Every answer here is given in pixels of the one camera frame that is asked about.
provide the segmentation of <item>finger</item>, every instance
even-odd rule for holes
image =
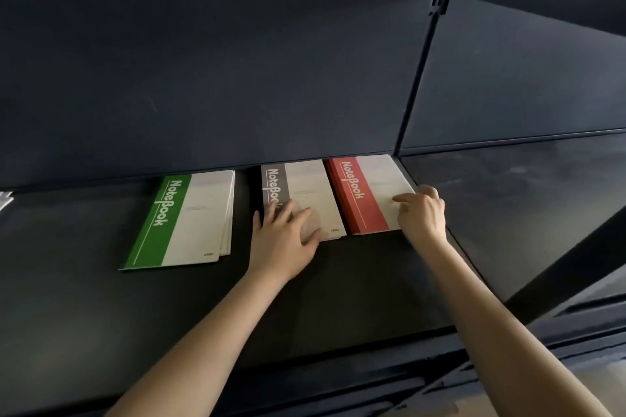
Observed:
[[[254,212],[254,216],[252,216],[252,233],[256,234],[261,230],[261,218],[258,211]]]
[[[265,209],[265,217],[263,218],[263,226],[274,222],[274,216],[276,215],[276,202],[271,201]]]
[[[300,231],[304,223],[306,223],[308,217],[311,216],[312,212],[313,211],[311,210],[311,208],[305,208],[299,211],[298,214],[293,216],[293,219],[291,220],[291,224],[293,224],[293,227]]]
[[[275,223],[286,223],[287,221],[289,221],[289,218],[291,217],[291,213],[292,213],[294,207],[295,207],[295,201],[293,201],[293,200],[287,201],[287,204],[285,205],[285,208],[283,208],[280,211],[280,213],[278,213],[278,216],[276,217],[276,220],[274,222]]]
[[[311,234],[310,238],[307,239],[307,242],[302,244],[302,246],[307,249],[311,257],[313,256],[313,254],[315,254],[317,246],[319,246],[319,242],[322,240],[322,235],[322,229],[316,229],[315,231],[313,231],[313,234]]]
[[[423,195],[427,195],[430,198],[433,198],[435,200],[439,199],[439,192],[437,191],[436,188],[430,185],[420,185],[418,186],[418,191],[422,193]]]
[[[402,193],[401,195],[395,195],[392,200],[396,202],[407,202],[410,203],[416,197],[415,193]]]

